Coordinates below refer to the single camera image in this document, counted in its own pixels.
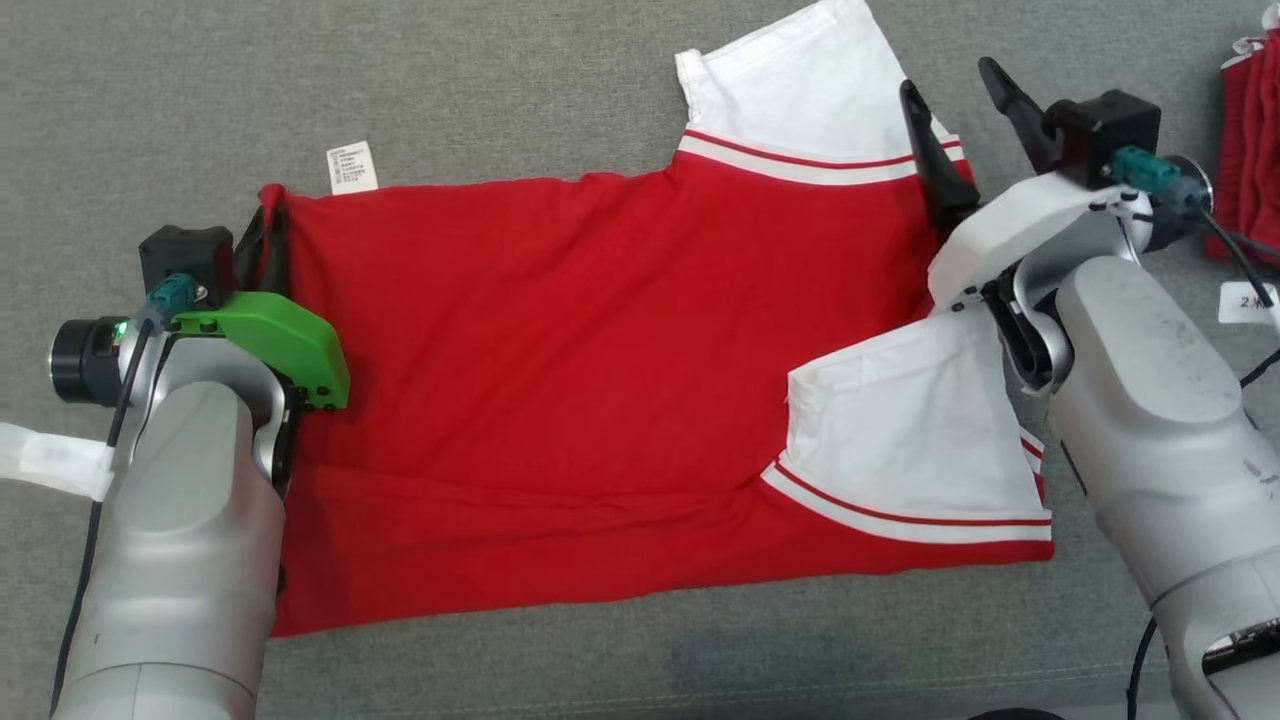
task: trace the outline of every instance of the black cable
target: black cable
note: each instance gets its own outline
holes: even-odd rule
[[[1280,348],[1268,355],[1267,359],[1263,360],[1262,363],[1258,363],[1258,366],[1249,370],[1249,374],[1240,378],[1240,387],[1249,387],[1249,383],[1261,378],[1262,373],[1266,373],[1267,369],[1271,368],[1271,365],[1275,365],[1276,363],[1280,363]]]
[[[1124,692],[1128,701],[1125,703],[1125,717],[1129,720],[1137,720],[1138,717],[1138,680],[1142,679],[1142,661],[1147,659],[1147,648],[1151,647],[1151,638],[1155,635],[1156,619],[1152,618],[1147,623],[1147,629],[1142,633],[1142,641],[1138,643],[1138,652],[1133,656],[1133,671],[1129,673],[1129,687]]]
[[[120,383],[120,396],[115,400],[115,414],[111,415],[111,427],[106,430],[106,447],[115,450],[120,442],[120,428],[124,427],[124,413],[129,407],[129,396],[133,395],[133,382],[138,377],[138,366],[142,364],[142,352],[147,346],[151,334],[151,320],[142,320],[138,324],[138,340],[133,345],[133,354],[129,355],[129,365],[124,370],[124,379]],[[54,667],[54,693],[49,701],[49,716],[54,716],[58,710],[58,700],[63,694],[63,682],[67,679],[67,661],[72,653],[72,639],[76,637],[76,625],[79,624],[81,609],[84,605],[84,591],[88,589],[88,577],[93,569],[93,553],[97,551],[97,528],[102,523],[102,503],[93,501],[88,509],[88,529],[84,533],[84,553],[81,557],[81,575],[76,582],[76,597],[72,600],[72,611],[67,615],[67,628],[63,630],[63,644],[58,648],[58,665]]]
[[[1196,205],[1196,211],[1199,213],[1201,220],[1208,225],[1208,229],[1213,231],[1213,234],[1216,234],[1219,240],[1222,241],[1222,245],[1226,246],[1226,250],[1231,254],[1231,259],[1235,260],[1240,272],[1244,273],[1249,284],[1253,286],[1253,292],[1258,293],[1258,300],[1262,302],[1262,306],[1274,307],[1275,301],[1271,300],[1271,293],[1267,292],[1267,286],[1262,283],[1262,278],[1258,275],[1257,270],[1253,269],[1253,264],[1249,263],[1244,251],[1240,250],[1240,243],[1235,242],[1235,238],[1231,237],[1231,233],[1226,232],[1226,228],[1217,224],[1217,220],[1213,219],[1213,215],[1203,205]]]
[[[1240,233],[1233,233],[1231,238],[1235,240],[1236,245],[1248,247],[1249,252],[1266,255],[1266,258],[1263,258],[1263,261],[1270,263],[1276,268],[1280,268],[1280,250],[1276,250],[1275,247],[1270,247],[1267,245],[1262,245],[1261,242],[1254,242]]]

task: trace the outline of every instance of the gray couch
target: gray couch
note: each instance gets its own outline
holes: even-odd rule
[[[59,323],[138,304],[136,246],[164,223],[225,224],[283,182],[328,192],[323,154],[372,145],[383,184],[662,167],[684,124],[671,55],[712,50],[805,0],[337,0],[6,4],[0,111],[0,419],[102,437],[64,406]],[[872,0],[987,193],[1025,160],[979,55],[1042,101],[1124,87],[1165,109],[1161,145],[1216,158],[1217,64],[1261,0],[1174,5]],[[1240,373],[1274,337],[1215,322],[1234,273],[1190,246],[1153,272]],[[1280,439],[1280,373],[1249,409]],[[1048,437],[1043,407],[1019,401]],[[1052,562],[815,578],[632,602],[428,618],[273,642],[262,717],[937,717],[1123,698],[1146,621],[1061,454],[1044,466]],[[5,482],[4,700],[47,703],[88,503]],[[1144,697],[1167,693],[1153,652]]]

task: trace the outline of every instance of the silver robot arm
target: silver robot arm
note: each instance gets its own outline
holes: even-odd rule
[[[337,333],[288,300],[287,218],[276,209],[268,228],[264,214],[234,255],[225,228],[161,228],[141,246],[146,305],[54,340],[59,396],[116,409],[109,447],[127,406],[142,416],[91,515],[54,717],[255,715],[298,424],[308,397],[332,411],[349,389]],[[264,246],[274,260],[259,273]]]
[[[1274,717],[1280,653],[1251,652],[1280,629],[1280,457],[1235,374],[1139,265],[1087,260],[1056,306],[1074,361],[1050,421],[1155,615],[1179,705]]]
[[[942,245],[936,313],[982,302],[1050,420],[1098,525],[1165,639],[1190,717],[1280,708],[1280,459],[1222,357],[1140,265],[1196,234],[1203,172],[1155,158],[1160,109],[1120,91],[1042,111],[989,58],[979,72],[1037,176],[982,205],[902,106]]]
[[[174,389],[118,484],[55,717],[252,717],[284,506],[248,406],[221,383]]]

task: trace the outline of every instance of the clothing label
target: clothing label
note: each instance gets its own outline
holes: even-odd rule
[[[1280,297],[1276,296],[1276,286],[1265,283],[1263,287],[1267,288],[1272,302],[1280,302]],[[1234,281],[1222,283],[1222,295],[1217,305],[1217,322],[1224,325],[1242,323],[1265,325],[1271,323],[1271,314],[1262,305],[1262,299],[1258,297],[1252,284],[1245,281]]]
[[[378,173],[374,172],[374,155],[367,141],[334,147],[328,158],[329,184],[334,195],[378,190]]]

